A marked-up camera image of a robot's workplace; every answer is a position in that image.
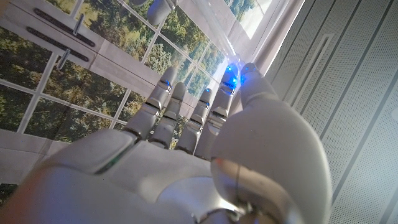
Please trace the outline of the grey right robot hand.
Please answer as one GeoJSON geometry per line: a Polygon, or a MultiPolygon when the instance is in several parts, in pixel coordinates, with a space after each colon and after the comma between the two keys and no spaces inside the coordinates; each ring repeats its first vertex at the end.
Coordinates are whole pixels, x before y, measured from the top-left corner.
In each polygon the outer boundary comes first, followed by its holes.
{"type": "Polygon", "coordinates": [[[2,223],[326,223],[319,137],[253,63],[205,90],[174,149],[183,98],[170,68],[120,131],[103,129],[35,167],[2,223]]]}

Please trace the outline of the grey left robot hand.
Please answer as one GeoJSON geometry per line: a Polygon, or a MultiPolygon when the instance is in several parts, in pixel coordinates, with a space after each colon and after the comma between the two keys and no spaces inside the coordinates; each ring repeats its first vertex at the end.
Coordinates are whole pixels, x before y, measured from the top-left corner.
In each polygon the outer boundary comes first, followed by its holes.
{"type": "Polygon", "coordinates": [[[144,7],[146,18],[153,26],[159,25],[178,5],[179,0],[130,0],[134,7],[144,7]]]}

